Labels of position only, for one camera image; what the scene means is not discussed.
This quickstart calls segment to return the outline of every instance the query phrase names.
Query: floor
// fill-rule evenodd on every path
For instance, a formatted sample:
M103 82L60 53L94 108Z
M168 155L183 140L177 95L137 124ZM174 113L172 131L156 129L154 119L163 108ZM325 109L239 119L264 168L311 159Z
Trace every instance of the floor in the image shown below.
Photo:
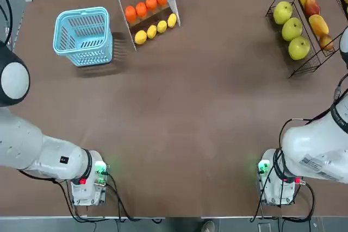
M281 230L282 221L261 221L249 222L249 218L222 218L213 220L215 232L277 232ZM129 222L119 224L119 232L199 232L205 220L200 218L167 218L161 224L154 224L151 220ZM97 224L94 231L94 224L79 224L71 218L36 218L36 219L0 219L2 232L115 232L117 226L114 220L105 221ZM319 217L312 218L312 232L334 232L345 231L348 227L348 218L343 217ZM308 222L295 224L285 222L284 232L297 231L308 232Z

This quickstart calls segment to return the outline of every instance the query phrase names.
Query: label sticker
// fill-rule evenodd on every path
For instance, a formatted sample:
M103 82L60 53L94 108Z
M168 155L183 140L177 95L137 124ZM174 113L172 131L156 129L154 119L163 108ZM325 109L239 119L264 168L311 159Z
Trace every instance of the label sticker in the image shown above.
M68 158L68 157L61 156L59 162L60 162L60 163L63 163L63 164L67 164L68 161L69 161L69 158Z
M324 163L316 158L311 157L309 154L306 154L303 159L300 161L300 164L304 165L305 167L311 169L312 171L319 172Z
M324 171L320 171L317 174L322 176L325 179L329 179L329 180L333 180L333 181L339 181L339 180L343 179L343 177L340 177L340 176L337 176L337 175L334 175L331 173L328 174L328 173L325 173Z

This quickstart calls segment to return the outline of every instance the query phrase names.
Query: red apple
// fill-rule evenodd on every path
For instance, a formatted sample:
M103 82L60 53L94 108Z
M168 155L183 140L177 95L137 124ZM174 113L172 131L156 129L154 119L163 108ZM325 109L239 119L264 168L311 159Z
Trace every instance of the red apple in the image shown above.
M307 16L312 16L315 14L319 15L320 7L315 0L307 0L304 5L304 11L306 12Z

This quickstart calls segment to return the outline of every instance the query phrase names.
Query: shoe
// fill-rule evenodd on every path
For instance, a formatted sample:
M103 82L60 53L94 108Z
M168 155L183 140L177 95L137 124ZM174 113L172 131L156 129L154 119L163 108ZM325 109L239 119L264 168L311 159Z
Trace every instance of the shoe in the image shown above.
M204 225L201 228L201 232L214 232L215 231L215 224L213 221L206 221Z

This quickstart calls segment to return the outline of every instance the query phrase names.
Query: wire fruit rack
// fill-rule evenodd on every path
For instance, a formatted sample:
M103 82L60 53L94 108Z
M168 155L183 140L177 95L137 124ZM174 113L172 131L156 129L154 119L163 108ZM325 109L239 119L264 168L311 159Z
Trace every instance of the wire fruit rack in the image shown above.
M277 40L279 42L279 45L282 47L282 50L284 53L286 53L285 56L287 56L286 62L290 67L290 76L296 75L296 74L304 74L304 73L313 73L315 72L320 66L322 66L330 57L332 57L339 48L338 43L340 36L343 34L343 31L333 38L333 40L328 43L327 45L330 45L331 43L334 44L333 48L331 50L324 50L320 47L319 39L315 36L310 24L309 24L309 17L306 15L305 10L300 2L300 0L293 0L289 3L293 7L293 14L292 17L297 17L300 19L304 30L302 31L302 36L307 38L310 43L310 50L305 58L301 60L293 60L288 53L288 46L289 42L286 42L282 38L282 25L278 25L275 23L273 18L273 11L276 7L275 3L277 0L274 0L272 4L270 5L266 17L270 20L270 23L273 27L273 29L277 32ZM340 7L342 8L346 18L348 19L348 14L345 11L345 2L343 0L337 0Z

